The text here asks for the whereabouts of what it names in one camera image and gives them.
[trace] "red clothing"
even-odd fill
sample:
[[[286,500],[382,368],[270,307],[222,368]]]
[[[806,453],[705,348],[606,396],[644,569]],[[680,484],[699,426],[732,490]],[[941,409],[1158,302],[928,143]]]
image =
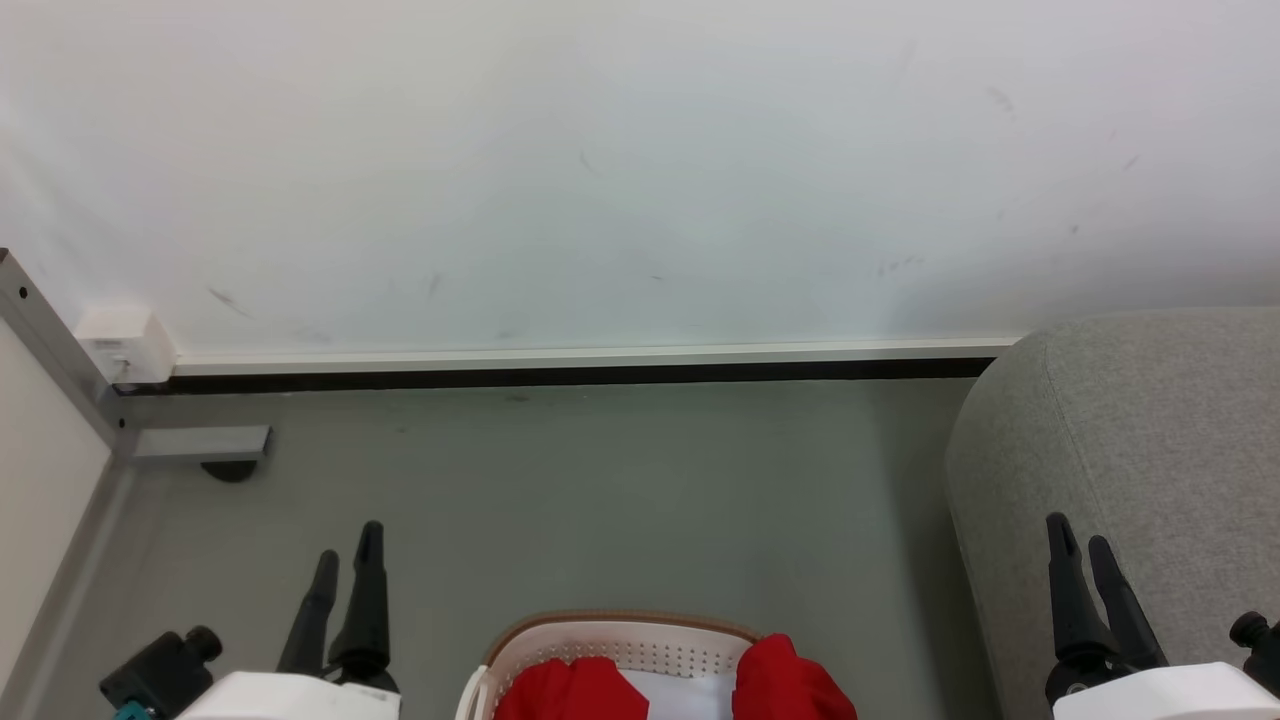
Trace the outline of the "red clothing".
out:
[[[791,638],[769,635],[737,661],[733,720],[858,720],[854,703]]]
[[[556,659],[526,667],[493,720],[645,720],[649,701],[608,657]]]
[[[526,669],[494,720],[646,720],[649,701],[607,657]],[[796,656],[791,638],[769,635],[737,662],[733,720],[858,720],[854,703],[822,665]]]

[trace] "laundry basket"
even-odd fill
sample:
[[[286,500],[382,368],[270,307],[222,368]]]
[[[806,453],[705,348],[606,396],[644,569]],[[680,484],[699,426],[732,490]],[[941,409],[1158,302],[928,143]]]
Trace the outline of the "laundry basket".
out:
[[[494,643],[467,682],[454,720],[492,720],[526,667],[558,657],[608,657],[618,670],[696,679],[736,675],[759,634],[705,618],[659,612],[570,611],[534,615]]]

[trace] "metal frame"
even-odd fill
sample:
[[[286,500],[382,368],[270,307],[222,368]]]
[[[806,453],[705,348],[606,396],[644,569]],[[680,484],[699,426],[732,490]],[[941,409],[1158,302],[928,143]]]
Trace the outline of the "metal frame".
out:
[[[110,448],[84,515],[32,624],[8,683],[0,717],[29,720],[52,688],[86,592],[118,528],[138,462],[252,462],[265,457],[270,427],[146,429],[63,324],[31,275],[0,247],[0,320],[6,323]]]
[[[102,442],[119,452],[120,430],[132,429],[124,401],[54,313],[31,275],[4,247],[0,247],[0,319],[13,328]]]

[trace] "gray fabric upholstery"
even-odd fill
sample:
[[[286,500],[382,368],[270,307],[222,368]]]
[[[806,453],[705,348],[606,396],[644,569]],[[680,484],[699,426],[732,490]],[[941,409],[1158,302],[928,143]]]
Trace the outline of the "gray fabric upholstery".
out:
[[[947,471],[1006,719],[1050,715],[1053,510],[1107,536],[1171,662],[1239,664],[1235,618],[1280,616],[1280,309],[1029,336],[974,386]]]

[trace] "white junction box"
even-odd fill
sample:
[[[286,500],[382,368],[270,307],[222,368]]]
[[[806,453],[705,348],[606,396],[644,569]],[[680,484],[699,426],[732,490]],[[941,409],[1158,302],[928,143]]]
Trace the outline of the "white junction box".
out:
[[[76,340],[113,383],[163,383],[178,354],[160,320],[147,307],[91,307]]]

